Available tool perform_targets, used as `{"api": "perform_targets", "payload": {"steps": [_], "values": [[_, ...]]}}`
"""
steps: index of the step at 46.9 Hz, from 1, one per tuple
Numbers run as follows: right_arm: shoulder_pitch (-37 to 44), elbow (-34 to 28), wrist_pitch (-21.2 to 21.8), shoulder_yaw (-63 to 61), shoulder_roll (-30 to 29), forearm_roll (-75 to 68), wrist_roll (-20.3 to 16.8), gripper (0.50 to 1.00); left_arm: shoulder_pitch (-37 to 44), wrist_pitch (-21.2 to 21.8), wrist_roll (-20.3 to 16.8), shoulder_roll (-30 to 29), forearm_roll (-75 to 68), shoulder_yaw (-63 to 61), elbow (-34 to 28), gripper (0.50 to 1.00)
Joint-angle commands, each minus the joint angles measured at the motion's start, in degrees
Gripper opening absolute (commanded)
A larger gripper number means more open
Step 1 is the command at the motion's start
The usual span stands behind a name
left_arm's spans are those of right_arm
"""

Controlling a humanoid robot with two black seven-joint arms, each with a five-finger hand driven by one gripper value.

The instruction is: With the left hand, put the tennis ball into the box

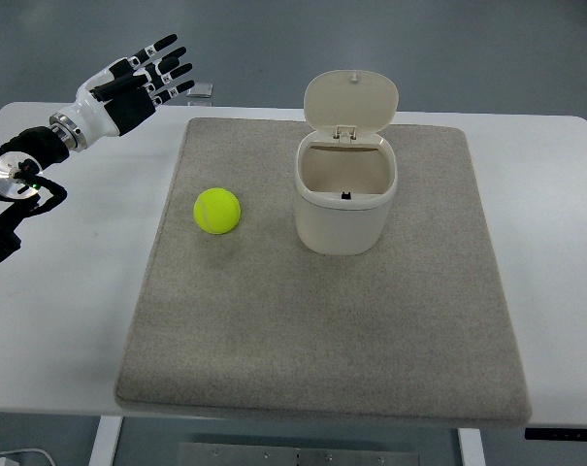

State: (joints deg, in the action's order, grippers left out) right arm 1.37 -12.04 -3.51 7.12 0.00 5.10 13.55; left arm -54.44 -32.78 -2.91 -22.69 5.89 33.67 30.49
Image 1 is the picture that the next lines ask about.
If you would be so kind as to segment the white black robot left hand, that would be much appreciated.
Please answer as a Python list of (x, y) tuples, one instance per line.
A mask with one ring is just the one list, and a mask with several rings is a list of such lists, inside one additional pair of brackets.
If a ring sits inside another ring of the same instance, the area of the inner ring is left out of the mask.
[(123, 136), (156, 109), (194, 86), (187, 77), (186, 48), (173, 49), (170, 34), (114, 61), (86, 80), (71, 105), (49, 119), (49, 129), (68, 150), (85, 150), (103, 137)]

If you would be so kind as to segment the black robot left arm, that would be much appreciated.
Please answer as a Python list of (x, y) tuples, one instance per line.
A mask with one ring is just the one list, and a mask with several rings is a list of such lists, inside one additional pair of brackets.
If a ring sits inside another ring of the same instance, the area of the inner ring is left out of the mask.
[(20, 223), (45, 214), (67, 198), (62, 185), (44, 177), (50, 165), (61, 163), (77, 147), (74, 136), (61, 125), (39, 126), (22, 131), (0, 144), (0, 263), (20, 249), (16, 234)]

